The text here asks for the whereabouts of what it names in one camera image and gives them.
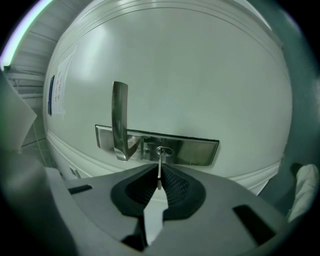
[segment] green floor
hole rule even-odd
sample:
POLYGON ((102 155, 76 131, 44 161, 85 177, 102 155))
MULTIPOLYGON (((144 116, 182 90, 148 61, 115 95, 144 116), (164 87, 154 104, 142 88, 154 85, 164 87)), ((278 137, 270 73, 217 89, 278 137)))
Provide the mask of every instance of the green floor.
POLYGON ((299 27, 271 0, 248 0, 283 43, 292 86, 292 122, 279 173, 260 196, 287 215, 295 197, 290 165, 320 167, 320 69, 299 27))

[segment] metal backplate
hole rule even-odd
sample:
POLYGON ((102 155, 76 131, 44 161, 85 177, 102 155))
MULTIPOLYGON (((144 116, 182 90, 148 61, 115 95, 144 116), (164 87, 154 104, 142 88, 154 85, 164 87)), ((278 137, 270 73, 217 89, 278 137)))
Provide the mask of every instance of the metal backplate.
MULTIPOLYGON (((97 145, 107 152, 115 152, 112 127, 95 126, 97 145)), ((137 150, 131 158, 158 161, 158 147, 173 150, 170 157, 164 157, 163 163, 189 166, 209 166, 216 154, 219 140, 173 136, 138 130, 127 130, 128 147, 140 139, 137 150)))

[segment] paper sign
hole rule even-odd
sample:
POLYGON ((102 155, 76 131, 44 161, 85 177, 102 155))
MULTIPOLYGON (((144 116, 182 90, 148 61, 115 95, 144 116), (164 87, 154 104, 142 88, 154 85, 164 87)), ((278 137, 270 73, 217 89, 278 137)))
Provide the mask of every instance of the paper sign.
POLYGON ((58 72, 56 74, 56 80, 53 89, 52 98, 52 112, 57 114, 64 114, 64 94, 65 85, 68 75, 68 69, 74 53, 70 54, 65 60, 63 60, 58 66, 58 72))

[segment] metal door handle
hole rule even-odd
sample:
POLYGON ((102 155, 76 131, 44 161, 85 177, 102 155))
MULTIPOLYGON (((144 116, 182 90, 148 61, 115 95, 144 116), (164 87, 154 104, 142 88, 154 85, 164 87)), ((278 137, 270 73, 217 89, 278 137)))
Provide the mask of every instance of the metal door handle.
POLYGON ((140 143, 139 138, 133 138, 133 145, 128 147, 127 105, 128 85, 114 81, 111 106, 114 152, 117 159, 125 162, 136 152, 140 143))

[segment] lever handle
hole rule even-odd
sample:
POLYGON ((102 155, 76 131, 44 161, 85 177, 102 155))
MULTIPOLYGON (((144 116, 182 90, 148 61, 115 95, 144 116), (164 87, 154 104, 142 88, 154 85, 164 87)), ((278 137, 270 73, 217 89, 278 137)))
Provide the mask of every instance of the lever handle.
POLYGON ((137 139, 131 148, 128 147, 127 105, 128 85, 114 81, 111 106, 114 152, 117 159, 125 162, 136 152, 140 143, 140 139, 137 139))

